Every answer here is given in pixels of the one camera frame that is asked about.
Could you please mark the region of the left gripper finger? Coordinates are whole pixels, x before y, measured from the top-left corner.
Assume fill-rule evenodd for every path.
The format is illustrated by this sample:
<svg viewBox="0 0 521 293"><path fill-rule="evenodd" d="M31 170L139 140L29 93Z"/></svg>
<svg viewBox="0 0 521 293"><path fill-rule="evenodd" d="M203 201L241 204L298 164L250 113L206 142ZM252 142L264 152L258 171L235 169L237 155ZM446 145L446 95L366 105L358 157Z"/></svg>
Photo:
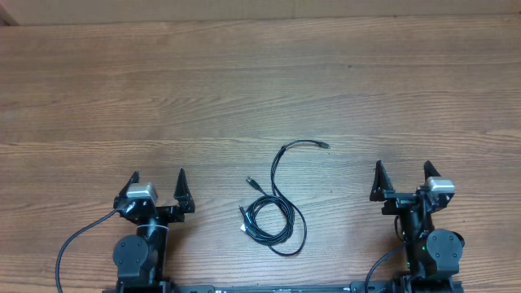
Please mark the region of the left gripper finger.
<svg viewBox="0 0 521 293"><path fill-rule="evenodd" d="M119 192L118 197L126 198L129 187L134 183L139 183L139 180L140 180L139 171L134 171L133 174L131 175L130 179L127 181L127 183L124 185L124 187Z"/></svg>
<svg viewBox="0 0 521 293"><path fill-rule="evenodd" d="M174 191L173 197L177 200L178 206L183 212L192 211L192 195L188 187L186 173L183 168L180 169L178 174L176 189Z"/></svg>

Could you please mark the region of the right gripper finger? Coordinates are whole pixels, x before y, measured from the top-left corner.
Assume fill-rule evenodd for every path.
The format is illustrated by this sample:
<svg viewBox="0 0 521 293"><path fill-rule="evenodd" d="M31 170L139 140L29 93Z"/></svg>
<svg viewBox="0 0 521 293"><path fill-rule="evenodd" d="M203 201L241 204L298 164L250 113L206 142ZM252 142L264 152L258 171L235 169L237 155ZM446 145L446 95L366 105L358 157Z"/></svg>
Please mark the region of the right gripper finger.
<svg viewBox="0 0 521 293"><path fill-rule="evenodd" d="M440 177L440 173L436 170L430 160L423 164L424 178L427 180L430 177Z"/></svg>
<svg viewBox="0 0 521 293"><path fill-rule="evenodd" d="M374 169L374 182L371 187L370 201L383 202L394 196L394 187L382 160L378 160Z"/></svg>

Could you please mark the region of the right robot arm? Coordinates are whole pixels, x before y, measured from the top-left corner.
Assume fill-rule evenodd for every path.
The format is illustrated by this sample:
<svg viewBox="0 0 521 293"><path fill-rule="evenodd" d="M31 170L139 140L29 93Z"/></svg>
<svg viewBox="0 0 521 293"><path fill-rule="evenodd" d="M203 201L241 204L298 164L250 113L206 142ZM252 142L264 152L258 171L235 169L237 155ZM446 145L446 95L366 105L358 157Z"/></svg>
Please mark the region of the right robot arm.
<svg viewBox="0 0 521 293"><path fill-rule="evenodd" d="M423 165L424 183L412 193L399 193L392 185L383 161L375 164L370 200L382 202L382 214L394 216L401 245L377 260L366 275L364 291L372 287L374 271L390 257L405 252L408 270L396 273L390 282L376 285L378 292L462 292L453 280L465 246L457 232L437 229L431 215L449 205L455 195L453 182L439 174L430 161Z"/></svg>

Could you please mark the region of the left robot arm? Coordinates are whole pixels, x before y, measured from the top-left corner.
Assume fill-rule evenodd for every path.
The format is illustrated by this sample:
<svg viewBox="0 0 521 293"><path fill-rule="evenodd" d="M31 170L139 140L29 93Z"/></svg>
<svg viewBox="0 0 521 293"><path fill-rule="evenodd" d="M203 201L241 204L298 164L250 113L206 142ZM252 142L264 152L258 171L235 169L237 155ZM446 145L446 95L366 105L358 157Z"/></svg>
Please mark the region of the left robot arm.
<svg viewBox="0 0 521 293"><path fill-rule="evenodd" d="M136 225L136 233L123 237L113 249L117 292L178 291L164 276L164 266L169 225L183 222L187 213L195 211L184 169L179 171L173 197L175 205L159 206L154 185L141 183L136 171L114 198L115 211Z"/></svg>

